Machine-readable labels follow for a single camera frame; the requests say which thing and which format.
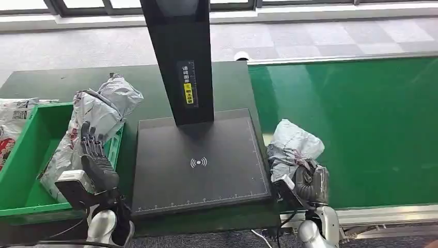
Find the green plastic crate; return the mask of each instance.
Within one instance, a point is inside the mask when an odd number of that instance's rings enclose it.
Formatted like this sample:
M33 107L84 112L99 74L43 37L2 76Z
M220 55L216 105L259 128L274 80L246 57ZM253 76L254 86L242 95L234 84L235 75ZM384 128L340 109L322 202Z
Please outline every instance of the green plastic crate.
M21 136L0 171L0 220L21 225L79 218L82 212L58 203L44 189L38 175L66 133L72 103L35 107ZM123 127L104 148L116 167Z

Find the black cable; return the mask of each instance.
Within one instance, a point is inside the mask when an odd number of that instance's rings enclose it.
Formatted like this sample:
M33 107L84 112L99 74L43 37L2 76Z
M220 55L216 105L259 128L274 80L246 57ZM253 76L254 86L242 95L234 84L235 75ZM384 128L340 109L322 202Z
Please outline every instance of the black cable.
M285 221L283 221L278 227L277 227L277 246L278 248L281 248L280 246L280 229L282 226L284 226L286 223L288 223L298 212L298 210L295 210L293 214L291 214Z
M81 221L79 221L78 223L76 223L74 226L68 228L67 230L64 230L64 231L62 231L62 232L59 232L59 233L57 233L57 234L55 234L55 235L51 235L51 236L49 236L49 237L47 237L47 238L45 238L45 239L43 239L43 240L50 240L50 239L53 239L53 238L55 238L55 237L58 237L58 236L61 236L61 235L65 234L65 233L67 233L68 231L71 231L71 230L75 229L77 226L81 225L84 221L87 220L88 215L90 214L89 212L90 212L90 208L87 208L87 209L85 210L85 216L81 219Z
M120 248L120 246L114 245L114 244L104 244L104 243L89 242L89 241L73 241L73 240L67 240L67 241L44 240L44 241L38 241L36 243L9 244L9 245L5 245L5 246L1 246L1 248L8 248L8 247L12 247L12 246L35 246L37 244L44 244L44 245L76 244L76 245L93 245L93 246L100 246L100 247L106 247L106 248Z
M90 212L90 208L86 208L85 216L78 223L74 224L72 227L70 227L70 228L68 228L68 229L66 229L66 230L64 230L62 232L59 232L57 234L54 234L54 235L48 236L46 238L43 238L42 241L22 243L22 244L7 244L7 245L4 245L4 246L0 246L0 248L7 248L7 247L11 247L11 246L35 246L37 244L41 244L41 242L51 242L51 241L49 241L50 239L56 238L58 236L61 236L61 235L65 234L65 233L75 229L79 225L81 225L84 221L87 220L89 212Z

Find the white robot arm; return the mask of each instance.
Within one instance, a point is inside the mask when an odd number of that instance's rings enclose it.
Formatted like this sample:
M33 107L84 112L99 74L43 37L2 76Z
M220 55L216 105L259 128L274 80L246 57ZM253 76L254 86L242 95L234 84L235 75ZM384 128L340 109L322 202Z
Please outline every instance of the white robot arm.
M306 248L339 248L339 219L326 204L328 171L314 160L306 162L296 170L294 180L284 174L273 184L289 207L305 210L298 238Z

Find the package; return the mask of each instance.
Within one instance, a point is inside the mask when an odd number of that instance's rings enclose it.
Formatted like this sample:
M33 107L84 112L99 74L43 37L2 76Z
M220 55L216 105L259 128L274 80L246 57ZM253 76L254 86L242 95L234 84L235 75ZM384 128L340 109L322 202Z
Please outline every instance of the package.
M328 170L316 162L324 151L324 144L287 119L275 129L268 145L271 181L285 174L295 183L295 193L304 200L327 203Z
M59 203L67 202L55 185L64 171L82 169L80 133L82 124L88 120L96 128L95 136L102 134L104 142L112 138L124 124L128 114L143 100L143 95L134 89L119 74L114 74L99 90L78 91L73 97L73 112L68 129L52 158L48 162L40 182Z
M59 100L0 99L0 170L9 157L15 142L20 137L32 109L37 104L58 102Z

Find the robotic hand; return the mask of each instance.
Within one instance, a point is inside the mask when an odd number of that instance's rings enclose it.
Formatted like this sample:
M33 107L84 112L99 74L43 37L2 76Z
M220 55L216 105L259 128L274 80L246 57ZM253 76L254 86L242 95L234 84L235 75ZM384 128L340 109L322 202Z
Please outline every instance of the robotic hand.
M298 237L306 248L339 248L339 219L327 206L328 171L306 159L296 169L293 180L284 175L274 182L280 196L294 209L305 209L305 221Z
M55 182L74 209L89 214L87 241L125 247L134 234L131 210L118 190L119 176L103 151L103 137L95 137L90 122L81 128L83 170L63 172Z

